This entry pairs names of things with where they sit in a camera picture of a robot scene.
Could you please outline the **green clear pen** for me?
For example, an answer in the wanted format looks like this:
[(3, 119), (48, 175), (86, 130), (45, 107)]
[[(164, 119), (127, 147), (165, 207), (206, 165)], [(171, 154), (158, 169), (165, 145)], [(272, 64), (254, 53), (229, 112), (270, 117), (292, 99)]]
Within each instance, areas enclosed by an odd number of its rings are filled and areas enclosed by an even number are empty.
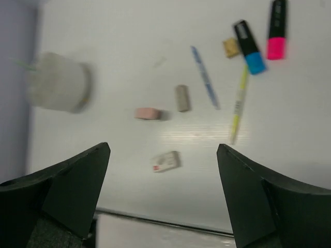
[(31, 65), (29, 65), (27, 63), (24, 63), (24, 62), (20, 61), (20, 60), (15, 60), (14, 63), (16, 65), (24, 68), (27, 71), (35, 71), (36, 70), (36, 68), (34, 66), (31, 66)]

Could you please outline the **yellow clear pen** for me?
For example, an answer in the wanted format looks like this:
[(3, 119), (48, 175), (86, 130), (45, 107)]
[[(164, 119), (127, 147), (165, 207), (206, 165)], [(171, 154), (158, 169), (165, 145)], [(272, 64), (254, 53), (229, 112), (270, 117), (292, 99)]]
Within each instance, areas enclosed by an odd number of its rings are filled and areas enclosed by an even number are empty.
[(239, 83), (239, 88), (236, 95), (235, 105), (234, 105), (234, 113), (233, 113), (233, 119), (231, 123), (231, 132), (230, 132), (230, 144), (234, 145), (237, 139), (237, 134), (239, 131), (239, 124), (242, 116), (242, 110), (244, 106), (245, 101), (245, 95), (246, 95), (246, 87), (248, 82), (248, 66), (245, 65), (242, 76)]

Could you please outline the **blue clear pen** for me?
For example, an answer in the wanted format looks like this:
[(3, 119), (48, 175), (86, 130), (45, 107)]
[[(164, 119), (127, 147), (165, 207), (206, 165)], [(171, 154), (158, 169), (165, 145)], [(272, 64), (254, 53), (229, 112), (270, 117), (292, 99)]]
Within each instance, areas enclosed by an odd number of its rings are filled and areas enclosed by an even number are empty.
[(198, 67), (198, 70), (199, 70), (199, 73), (201, 75), (201, 78), (202, 78), (202, 81), (205, 85), (205, 88), (206, 88), (206, 91), (207, 91), (207, 94), (212, 102), (212, 105), (214, 106), (215, 109), (219, 109), (219, 103), (218, 103), (218, 100), (217, 100), (217, 97), (216, 97), (216, 94), (213, 90), (213, 87), (212, 87), (212, 83), (210, 81), (210, 78), (208, 76), (208, 73), (207, 73), (207, 70), (203, 64), (203, 60), (199, 54), (199, 51), (196, 47), (194, 46), (191, 46), (191, 51), (192, 51), (192, 54), (193, 54), (193, 58), (195, 60), (195, 63)]

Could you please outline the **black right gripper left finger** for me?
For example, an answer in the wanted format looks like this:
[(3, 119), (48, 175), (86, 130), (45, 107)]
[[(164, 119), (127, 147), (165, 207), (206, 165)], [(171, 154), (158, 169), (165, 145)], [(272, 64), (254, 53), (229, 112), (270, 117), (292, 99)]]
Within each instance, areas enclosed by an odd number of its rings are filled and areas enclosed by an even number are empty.
[(108, 143), (1, 183), (1, 247), (81, 247), (110, 158)]

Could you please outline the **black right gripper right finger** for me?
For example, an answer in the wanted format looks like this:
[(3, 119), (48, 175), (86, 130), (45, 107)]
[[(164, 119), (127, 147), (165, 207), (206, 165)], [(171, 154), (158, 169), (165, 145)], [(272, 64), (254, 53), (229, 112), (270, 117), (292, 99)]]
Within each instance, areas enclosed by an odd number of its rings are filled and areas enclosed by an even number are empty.
[(237, 247), (330, 247), (330, 190), (287, 177), (226, 144), (219, 175)]

